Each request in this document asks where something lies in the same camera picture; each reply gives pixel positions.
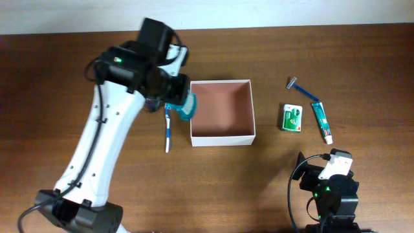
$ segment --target blue toothbrush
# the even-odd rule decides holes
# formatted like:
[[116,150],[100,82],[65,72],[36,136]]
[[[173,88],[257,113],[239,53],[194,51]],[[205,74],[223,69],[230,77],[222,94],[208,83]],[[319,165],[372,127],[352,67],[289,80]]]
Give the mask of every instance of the blue toothbrush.
[[169,123],[170,119],[169,119],[169,115],[168,115],[168,108],[166,106],[166,125],[167,125],[167,131],[166,131],[166,153],[169,152],[169,149],[171,148],[171,139],[170,139],[170,135],[169,135]]
[[313,94],[310,94],[309,92],[305,91],[302,87],[295,84],[295,81],[297,80],[296,77],[293,77],[293,79],[290,81],[290,83],[286,86],[287,89],[290,89],[292,86],[296,88],[296,90],[302,92],[305,96],[308,96],[310,99],[312,99],[315,102],[319,102],[319,99],[314,96]]

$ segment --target green box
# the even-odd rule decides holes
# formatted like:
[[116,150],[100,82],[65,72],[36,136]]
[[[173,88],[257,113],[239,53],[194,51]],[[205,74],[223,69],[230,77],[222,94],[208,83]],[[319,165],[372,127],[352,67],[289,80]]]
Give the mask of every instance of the green box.
[[285,104],[283,107],[283,131],[299,133],[301,131],[302,106]]

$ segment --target toothpaste cap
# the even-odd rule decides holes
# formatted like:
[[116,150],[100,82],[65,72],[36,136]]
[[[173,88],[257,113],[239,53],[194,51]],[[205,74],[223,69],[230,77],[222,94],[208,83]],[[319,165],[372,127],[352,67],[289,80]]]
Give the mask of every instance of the toothpaste cap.
[[332,143],[334,143],[334,141],[332,140],[332,135],[326,136],[325,141],[326,141],[326,144],[328,145],[331,145]]

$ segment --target open cardboard box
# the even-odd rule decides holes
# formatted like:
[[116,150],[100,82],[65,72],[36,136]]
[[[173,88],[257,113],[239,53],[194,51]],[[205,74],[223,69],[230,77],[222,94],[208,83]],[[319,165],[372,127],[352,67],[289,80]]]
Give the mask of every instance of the open cardboard box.
[[193,146],[251,145],[256,136],[250,80],[192,81],[197,110],[190,122]]

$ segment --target razor head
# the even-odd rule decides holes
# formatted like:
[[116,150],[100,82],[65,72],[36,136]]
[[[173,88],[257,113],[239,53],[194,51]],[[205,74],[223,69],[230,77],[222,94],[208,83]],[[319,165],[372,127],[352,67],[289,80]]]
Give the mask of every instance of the razor head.
[[286,86],[286,88],[287,89],[290,89],[292,86],[293,86],[293,84],[295,83],[295,81],[297,80],[297,78],[296,77],[293,77],[293,79],[290,81],[290,83]]

